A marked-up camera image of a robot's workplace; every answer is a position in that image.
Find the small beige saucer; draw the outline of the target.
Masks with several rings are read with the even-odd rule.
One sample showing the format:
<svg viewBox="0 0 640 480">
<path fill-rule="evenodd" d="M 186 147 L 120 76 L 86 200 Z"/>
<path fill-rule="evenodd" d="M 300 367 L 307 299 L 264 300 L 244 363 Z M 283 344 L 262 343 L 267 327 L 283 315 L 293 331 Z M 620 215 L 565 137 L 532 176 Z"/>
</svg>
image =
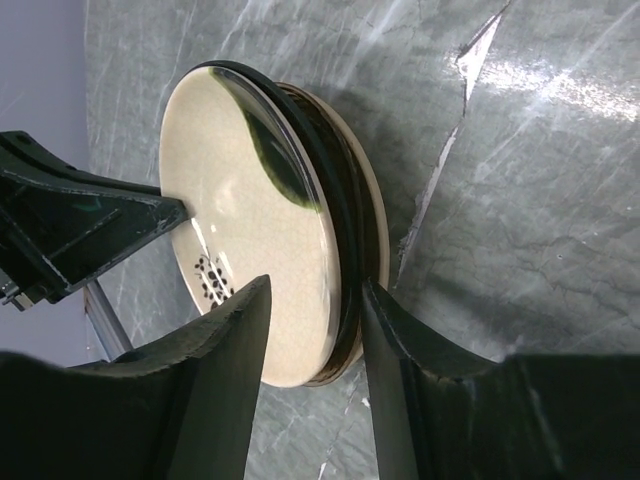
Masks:
<svg viewBox="0 0 640 480">
<path fill-rule="evenodd" d="M 331 168 L 338 176 L 346 195 L 356 234 L 357 252 L 347 251 L 346 238 L 340 227 L 341 274 L 347 273 L 346 262 L 357 260 L 360 271 L 354 284 L 354 300 L 350 311 L 341 315 L 338 339 L 326 365 L 306 383 L 320 387 L 337 380 L 363 354 L 362 284 L 373 279 L 386 287 L 390 275 L 390 241 L 384 202 L 371 163 L 359 140 L 343 118 L 324 100 L 291 84 L 277 84 L 311 122 L 328 152 Z"/>
</svg>

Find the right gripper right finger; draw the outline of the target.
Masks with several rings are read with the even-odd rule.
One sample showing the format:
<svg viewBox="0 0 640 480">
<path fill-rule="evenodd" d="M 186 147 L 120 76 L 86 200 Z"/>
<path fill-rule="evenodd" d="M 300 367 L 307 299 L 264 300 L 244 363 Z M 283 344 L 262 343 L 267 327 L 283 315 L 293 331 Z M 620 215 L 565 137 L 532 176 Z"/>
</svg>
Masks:
<svg viewBox="0 0 640 480">
<path fill-rule="evenodd" d="M 363 286 L 363 344 L 383 479 L 635 479 L 639 358 L 484 359 Z"/>
</svg>

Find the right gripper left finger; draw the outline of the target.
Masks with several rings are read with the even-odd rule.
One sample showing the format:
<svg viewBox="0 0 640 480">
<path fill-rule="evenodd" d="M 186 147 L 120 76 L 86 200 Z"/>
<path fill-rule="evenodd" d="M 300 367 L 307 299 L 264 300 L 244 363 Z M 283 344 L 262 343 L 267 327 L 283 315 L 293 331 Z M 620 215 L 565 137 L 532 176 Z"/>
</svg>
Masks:
<svg viewBox="0 0 640 480">
<path fill-rule="evenodd" d="M 271 313 L 259 276 L 112 362 L 1 356 L 5 479 L 240 479 Z"/>
</svg>

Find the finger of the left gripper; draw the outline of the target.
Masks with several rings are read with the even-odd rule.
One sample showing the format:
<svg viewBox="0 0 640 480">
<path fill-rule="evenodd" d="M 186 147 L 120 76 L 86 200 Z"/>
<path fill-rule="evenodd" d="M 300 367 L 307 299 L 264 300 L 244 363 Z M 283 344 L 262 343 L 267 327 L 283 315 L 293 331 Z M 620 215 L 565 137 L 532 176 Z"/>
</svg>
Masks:
<svg viewBox="0 0 640 480">
<path fill-rule="evenodd" d="M 55 304 L 188 218 L 157 187 L 62 161 L 24 131 L 1 135 L 1 302 Z"/>
</svg>

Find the cream green glazed saucer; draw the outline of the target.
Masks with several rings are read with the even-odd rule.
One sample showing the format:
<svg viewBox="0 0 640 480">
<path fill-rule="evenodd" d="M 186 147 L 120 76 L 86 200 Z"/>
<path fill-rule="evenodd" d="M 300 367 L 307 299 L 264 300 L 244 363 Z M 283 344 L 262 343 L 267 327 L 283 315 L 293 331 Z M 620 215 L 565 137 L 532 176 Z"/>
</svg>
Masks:
<svg viewBox="0 0 640 480">
<path fill-rule="evenodd" d="M 317 381 L 346 327 L 346 279 L 311 159 L 264 83 L 221 64 L 187 73 L 164 113 L 159 178 L 188 210 L 171 240 L 199 310 L 268 276 L 262 379 Z"/>
</svg>

